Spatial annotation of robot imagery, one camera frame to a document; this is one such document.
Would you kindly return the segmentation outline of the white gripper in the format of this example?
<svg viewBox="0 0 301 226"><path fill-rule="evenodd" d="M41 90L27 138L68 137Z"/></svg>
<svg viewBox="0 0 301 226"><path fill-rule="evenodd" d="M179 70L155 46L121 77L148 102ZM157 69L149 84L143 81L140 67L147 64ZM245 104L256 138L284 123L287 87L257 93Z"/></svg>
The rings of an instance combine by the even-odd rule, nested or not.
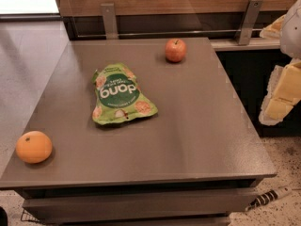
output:
<svg viewBox="0 0 301 226"><path fill-rule="evenodd" d="M280 38L281 52L293 58L285 67L276 65L269 78L259 121L272 126L282 122L301 101L301 0L297 0L285 16L266 26L260 37Z"/></svg>

